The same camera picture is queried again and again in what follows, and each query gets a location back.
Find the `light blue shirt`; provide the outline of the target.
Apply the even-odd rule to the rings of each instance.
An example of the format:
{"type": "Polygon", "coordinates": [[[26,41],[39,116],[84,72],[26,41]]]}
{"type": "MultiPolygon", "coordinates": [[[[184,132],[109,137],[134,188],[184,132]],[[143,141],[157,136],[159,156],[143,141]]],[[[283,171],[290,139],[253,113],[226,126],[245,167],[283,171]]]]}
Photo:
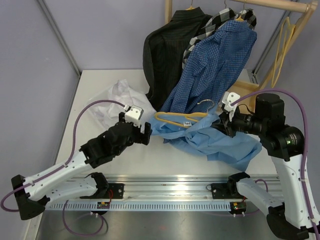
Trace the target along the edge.
{"type": "Polygon", "coordinates": [[[220,118],[215,110],[189,128],[178,127],[158,121],[154,115],[148,120],[152,135],[160,136],[163,142],[195,156],[206,156],[208,161],[221,161],[244,172],[250,161],[262,150],[261,143],[242,132],[230,137],[211,127],[220,118]]]}

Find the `yellow hanger of white shirt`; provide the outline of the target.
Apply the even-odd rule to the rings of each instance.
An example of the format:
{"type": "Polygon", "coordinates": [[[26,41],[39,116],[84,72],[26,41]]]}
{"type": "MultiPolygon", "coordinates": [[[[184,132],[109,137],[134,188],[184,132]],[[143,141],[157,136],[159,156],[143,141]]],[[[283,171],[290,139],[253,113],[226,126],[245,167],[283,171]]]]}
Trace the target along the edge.
{"type": "Polygon", "coordinates": [[[276,86],[280,77],[280,73],[282,71],[286,54],[289,50],[289,45],[294,35],[295,28],[296,25],[292,24],[290,22],[290,18],[287,16],[280,26],[278,43],[273,64],[271,65],[271,68],[265,76],[264,80],[259,85],[260,90],[264,89],[269,81],[271,81],[271,88],[274,88],[276,86]]]}

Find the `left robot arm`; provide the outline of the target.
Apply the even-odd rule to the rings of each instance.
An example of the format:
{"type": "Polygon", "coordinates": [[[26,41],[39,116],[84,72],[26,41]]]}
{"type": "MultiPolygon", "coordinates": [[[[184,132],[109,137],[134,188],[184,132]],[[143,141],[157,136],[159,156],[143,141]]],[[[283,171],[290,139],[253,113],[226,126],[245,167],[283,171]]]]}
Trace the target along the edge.
{"type": "Polygon", "coordinates": [[[133,144],[148,145],[151,133],[150,123],[136,125],[121,112],[114,126],[90,139],[66,162],[55,164],[32,176],[14,176],[11,184],[21,220],[40,215],[56,202],[73,198],[103,199],[109,188],[103,174],[92,172],[82,180],[71,179],[111,162],[133,144]]]}

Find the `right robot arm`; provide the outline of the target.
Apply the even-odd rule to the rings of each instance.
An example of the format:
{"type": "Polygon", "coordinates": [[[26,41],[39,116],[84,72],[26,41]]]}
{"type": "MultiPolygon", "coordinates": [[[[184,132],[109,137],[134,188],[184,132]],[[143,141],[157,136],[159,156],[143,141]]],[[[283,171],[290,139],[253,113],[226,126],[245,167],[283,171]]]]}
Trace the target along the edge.
{"type": "Polygon", "coordinates": [[[221,100],[222,113],[212,126],[234,137],[237,133],[258,136],[279,177],[283,200],[259,187],[245,172],[230,175],[221,188],[212,194],[251,201],[266,217],[272,233],[283,240],[306,240],[320,237],[320,214],[315,205],[308,180],[308,131],[285,123],[285,103],[278,91],[255,93],[255,110],[241,113],[242,97],[226,92],[221,100]]]}

